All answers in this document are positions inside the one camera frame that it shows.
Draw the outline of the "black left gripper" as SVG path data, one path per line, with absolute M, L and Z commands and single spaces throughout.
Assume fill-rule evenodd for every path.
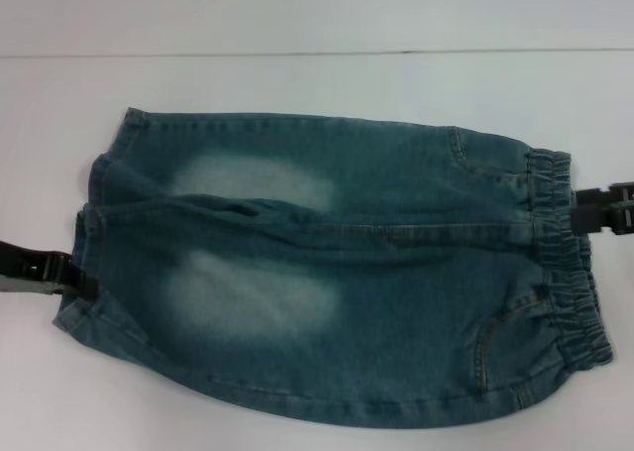
M 1 275 L 14 279 L 29 279 L 34 292 L 63 294 L 68 288 L 85 299 L 97 296 L 97 280 L 60 252 L 42 252 L 21 248 L 6 242 L 0 246 Z

